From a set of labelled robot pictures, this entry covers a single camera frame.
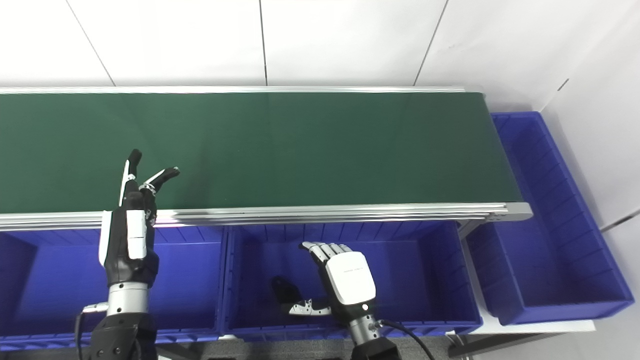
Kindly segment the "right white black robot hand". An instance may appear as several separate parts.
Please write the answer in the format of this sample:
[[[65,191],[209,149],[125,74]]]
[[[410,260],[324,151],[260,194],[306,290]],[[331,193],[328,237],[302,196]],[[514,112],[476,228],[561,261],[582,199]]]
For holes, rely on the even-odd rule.
[[[304,299],[298,287],[284,276],[270,285],[282,312],[300,317],[332,316],[341,324],[374,317],[377,288],[365,255],[346,244],[304,241],[317,265],[326,292],[323,299]]]

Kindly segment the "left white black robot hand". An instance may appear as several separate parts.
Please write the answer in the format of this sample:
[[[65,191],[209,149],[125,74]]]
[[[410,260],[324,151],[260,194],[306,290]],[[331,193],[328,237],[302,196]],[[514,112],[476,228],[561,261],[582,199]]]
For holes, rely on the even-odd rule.
[[[165,168],[139,183],[137,168],[141,159],[142,152],[133,149],[125,161],[118,205],[102,212],[98,260],[109,287],[133,282],[151,288],[158,275],[160,258],[154,251],[156,197],[180,171],[178,167]]]

